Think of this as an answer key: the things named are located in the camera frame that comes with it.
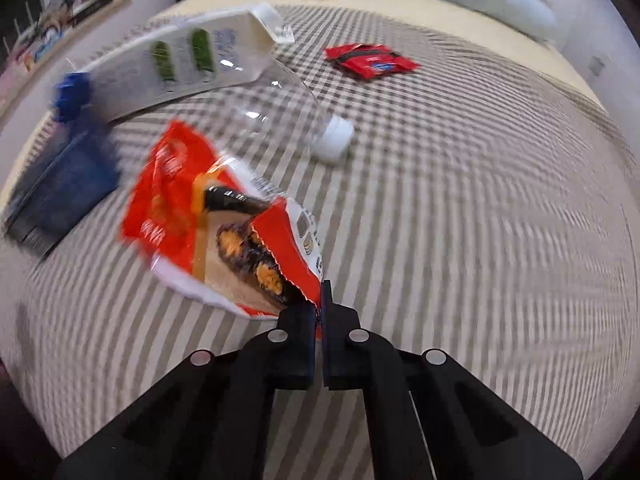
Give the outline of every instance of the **plastic bottle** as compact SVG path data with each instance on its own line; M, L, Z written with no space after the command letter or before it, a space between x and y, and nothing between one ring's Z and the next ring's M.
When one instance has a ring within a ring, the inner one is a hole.
M221 136L262 137L281 146L308 146L324 162L338 162L353 137L353 125L329 113L302 80L275 61L254 82L212 94Z

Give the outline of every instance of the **green print on carton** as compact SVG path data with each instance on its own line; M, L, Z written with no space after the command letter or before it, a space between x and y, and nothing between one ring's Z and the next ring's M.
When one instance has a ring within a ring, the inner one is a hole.
M171 51L164 41L156 41L151 48L151 55L156 63L156 70L162 81L176 81L174 66L171 63Z
M213 56L209 44L209 33L202 28L197 28L191 35L191 52L193 62L200 72L213 73Z

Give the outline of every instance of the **small red package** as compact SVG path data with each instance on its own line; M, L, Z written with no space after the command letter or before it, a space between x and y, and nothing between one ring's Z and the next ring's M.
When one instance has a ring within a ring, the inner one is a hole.
M320 303L313 217L241 160L172 121L133 190L121 234L185 296L243 317Z
M411 72L420 65L382 44L349 43L327 47L326 58L364 79L391 72Z

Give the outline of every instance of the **silver screw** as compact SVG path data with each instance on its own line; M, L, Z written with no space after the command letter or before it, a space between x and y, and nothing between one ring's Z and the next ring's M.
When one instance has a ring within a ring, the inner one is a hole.
M272 343L284 343L287 340L287 337L289 337L289 334L287 334L284 330L276 328L274 330L271 330L271 332L267 334L267 337Z
M349 339L351 339L354 343L364 343L367 339L369 339L369 332L361 328L356 328L349 332Z
M432 365L443 365L447 360L447 355L442 350L431 349L425 355L427 362Z
M211 354L206 350L197 350L191 354L191 364L194 366L208 365L211 361Z

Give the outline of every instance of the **checkered tablecloth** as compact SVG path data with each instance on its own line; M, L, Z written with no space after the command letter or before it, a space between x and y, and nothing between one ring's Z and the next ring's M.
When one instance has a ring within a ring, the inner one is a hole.
M118 224L178 116L314 213L336 301L396 346L440 347L587 474L640 400L636 166L606 114L466 41L379 15L281 7L278 59L356 127L335 167L300 145L221 134L204 92L113 129L122 185L40 265L0 251L0 354L68 454L189 352L232 351L271 325L187 300L148 272ZM385 43L421 64L363 82L323 48ZM352 393L278 393L267 479L372 478Z

